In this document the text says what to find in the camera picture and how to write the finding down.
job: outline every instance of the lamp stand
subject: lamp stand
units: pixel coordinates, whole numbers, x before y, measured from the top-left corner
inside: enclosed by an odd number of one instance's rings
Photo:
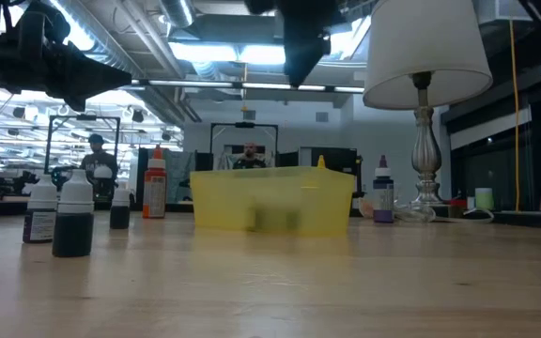
[[[427,88],[431,83],[431,72],[411,75],[419,90],[419,107],[414,111],[417,124],[417,140],[412,150],[412,167],[419,173],[416,184],[419,194],[414,205],[444,206],[440,198],[440,183],[436,182],[436,172],[441,168],[441,152],[433,133],[433,108],[429,107]]]

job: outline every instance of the orange bottle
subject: orange bottle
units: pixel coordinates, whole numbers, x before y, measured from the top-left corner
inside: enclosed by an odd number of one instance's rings
[[[166,161],[160,146],[147,162],[146,186],[143,194],[143,218],[164,218],[166,214]]]

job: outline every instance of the yellow plastic container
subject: yellow plastic container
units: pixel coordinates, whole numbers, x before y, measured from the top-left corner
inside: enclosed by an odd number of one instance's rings
[[[195,226],[301,236],[344,234],[354,176],[316,167],[191,174]]]

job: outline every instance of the white lampshade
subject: white lampshade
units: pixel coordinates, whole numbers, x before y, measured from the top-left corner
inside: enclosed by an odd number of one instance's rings
[[[381,0],[371,24],[364,105],[419,106],[410,75],[432,71],[429,105],[469,99],[492,75],[471,0]]]

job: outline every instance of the purple bottle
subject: purple bottle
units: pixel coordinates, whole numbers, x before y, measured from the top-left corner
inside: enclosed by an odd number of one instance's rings
[[[376,223],[394,222],[394,181],[391,175],[385,155],[381,155],[373,180],[373,220]]]

